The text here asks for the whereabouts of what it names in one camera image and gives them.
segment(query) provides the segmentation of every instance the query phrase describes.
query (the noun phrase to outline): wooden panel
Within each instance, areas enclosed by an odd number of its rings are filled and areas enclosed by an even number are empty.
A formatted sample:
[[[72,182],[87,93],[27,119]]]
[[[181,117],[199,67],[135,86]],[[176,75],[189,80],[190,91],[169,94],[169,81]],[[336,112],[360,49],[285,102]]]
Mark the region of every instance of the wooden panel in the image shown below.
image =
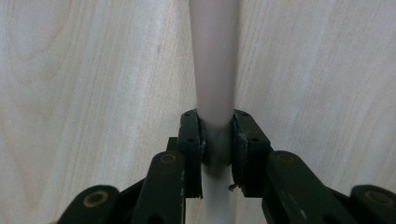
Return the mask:
[[[396,191],[395,11],[242,1],[237,108],[344,193]],[[4,0],[0,24],[0,223],[50,223],[89,186],[127,188],[195,107],[187,0]],[[260,200],[232,202],[234,223],[264,222]]]

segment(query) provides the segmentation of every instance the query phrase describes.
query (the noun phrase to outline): wooden wall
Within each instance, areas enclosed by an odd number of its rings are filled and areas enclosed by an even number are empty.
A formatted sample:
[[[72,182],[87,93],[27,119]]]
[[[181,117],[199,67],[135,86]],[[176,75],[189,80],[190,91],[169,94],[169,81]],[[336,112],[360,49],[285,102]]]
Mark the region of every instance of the wooden wall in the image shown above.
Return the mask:
[[[396,2],[241,10],[236,107],[326,185],[396,191]],[[194,107],[187,0],[0,1],[0,223],[50,223],[87,187],[127,188]],[[232,202],[234,223],[264,223],[260,200]]]

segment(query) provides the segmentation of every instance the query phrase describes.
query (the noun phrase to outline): white pole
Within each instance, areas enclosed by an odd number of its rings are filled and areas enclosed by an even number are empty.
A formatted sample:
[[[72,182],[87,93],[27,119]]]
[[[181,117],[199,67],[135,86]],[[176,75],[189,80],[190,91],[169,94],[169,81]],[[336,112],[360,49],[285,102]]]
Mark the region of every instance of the white pole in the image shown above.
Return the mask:
[[[228,224],[239,0],[190,0],[190,15],[197,110],[207,140],[205,223]]]

